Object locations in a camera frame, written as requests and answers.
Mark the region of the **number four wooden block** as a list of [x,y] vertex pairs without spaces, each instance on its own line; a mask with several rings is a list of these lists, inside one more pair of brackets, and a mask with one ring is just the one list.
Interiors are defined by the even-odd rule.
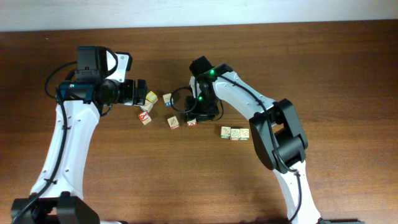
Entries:
[[197,125],[197,120],[196,119],[191,119],[187,121],[188,126],[195,126]]

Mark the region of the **green edged wooden block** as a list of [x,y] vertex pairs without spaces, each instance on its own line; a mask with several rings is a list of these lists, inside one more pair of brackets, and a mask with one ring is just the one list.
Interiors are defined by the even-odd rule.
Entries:
[[231,127],[222,126],[221,127],[221,138],[223,139],[230,139],[231,138]]

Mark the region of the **red edged wooden block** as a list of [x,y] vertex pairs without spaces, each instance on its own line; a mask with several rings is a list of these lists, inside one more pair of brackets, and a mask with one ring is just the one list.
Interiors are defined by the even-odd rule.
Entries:
[[238,128],[231,128],[230,140],[238,141],[241,137],[241,130]]

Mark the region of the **yellow W wooden block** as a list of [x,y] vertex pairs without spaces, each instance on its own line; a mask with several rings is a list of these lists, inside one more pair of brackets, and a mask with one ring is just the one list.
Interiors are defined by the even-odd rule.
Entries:
[[241,128],[239,132],[240,140],[248,140],[250,138],[250,132],[248,128]]

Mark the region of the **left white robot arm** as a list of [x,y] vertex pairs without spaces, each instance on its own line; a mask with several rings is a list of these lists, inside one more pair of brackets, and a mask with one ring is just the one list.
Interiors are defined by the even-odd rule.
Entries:
[[83,174],[100,118],[114,105],[142,106],[145,80],[127,79],[132,56],[106,47],[78,48],[77,68],[57,85],[56,122],[49,151],[27,198],[12,204],[13,223],[102,223],[83,201]]

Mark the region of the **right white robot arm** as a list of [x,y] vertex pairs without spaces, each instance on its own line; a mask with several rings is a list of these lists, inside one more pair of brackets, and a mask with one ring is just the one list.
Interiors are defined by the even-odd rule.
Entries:
[[225,63],[215,67],[202,56],[189,69],[192,95],[185,100],[186,119],[215,121],[223,114],[217,107],[230,104],[249,121],[255,152],[277,178],[289,223],[320,223],[306,176],[308,141],[293,104],[260,94]]

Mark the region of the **yellow top wooden block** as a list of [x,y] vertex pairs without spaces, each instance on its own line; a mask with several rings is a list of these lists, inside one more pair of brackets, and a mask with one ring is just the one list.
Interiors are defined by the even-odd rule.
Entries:
[[158,96],[153,91],[150,91],[146,95],[146,100],[150,101],[152,104],[155,104],[158,101]]

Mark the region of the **carrot picture wooden block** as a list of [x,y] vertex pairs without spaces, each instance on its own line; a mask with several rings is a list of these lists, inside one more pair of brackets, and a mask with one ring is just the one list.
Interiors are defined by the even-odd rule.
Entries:
[[150,113],[150,111],[153,108],[153,103],[148,101],[148,100],[146,100],[145,103],[142,106],[140,106],[140,108],[141,108],[142,111]]

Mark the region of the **leaf picture wooden block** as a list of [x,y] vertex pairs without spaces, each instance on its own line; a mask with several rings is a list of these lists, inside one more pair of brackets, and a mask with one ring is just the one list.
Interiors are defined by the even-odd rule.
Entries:
[[171,129],[176,129],[180,126],[180,123],[176,116],[167,119],[167,122]]

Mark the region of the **red letter wooden block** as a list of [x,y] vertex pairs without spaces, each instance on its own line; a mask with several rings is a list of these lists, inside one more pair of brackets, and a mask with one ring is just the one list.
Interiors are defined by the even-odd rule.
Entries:
[[140,121],[143,123],[143,125],[147,125],[148,123],[150,123],[152,121],[149,113],[146,111],[139,113],[138,117],[139,117]]

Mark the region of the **blue edged wooden block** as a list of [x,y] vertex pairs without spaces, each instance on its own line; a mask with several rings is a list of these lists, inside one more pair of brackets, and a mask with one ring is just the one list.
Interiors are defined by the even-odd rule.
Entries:
[[163,99],[166,107],[171,107],[174,103],[171,93],[164,94]]

